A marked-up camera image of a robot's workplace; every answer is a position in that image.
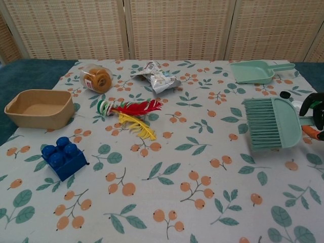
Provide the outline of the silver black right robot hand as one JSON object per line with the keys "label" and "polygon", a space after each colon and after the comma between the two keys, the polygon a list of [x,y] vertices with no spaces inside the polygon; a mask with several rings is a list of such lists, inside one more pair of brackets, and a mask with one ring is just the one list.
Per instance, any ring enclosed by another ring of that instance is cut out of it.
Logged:
{"label": "silver black right robot hand", "polygon": [[311,126],[302,126],[302,131],[309,137],[323,141],[323,93],[311,93],[302,103],[299,111],[300,116],[304,116],[308,109],[313,110],[313,120],[317,130]]}

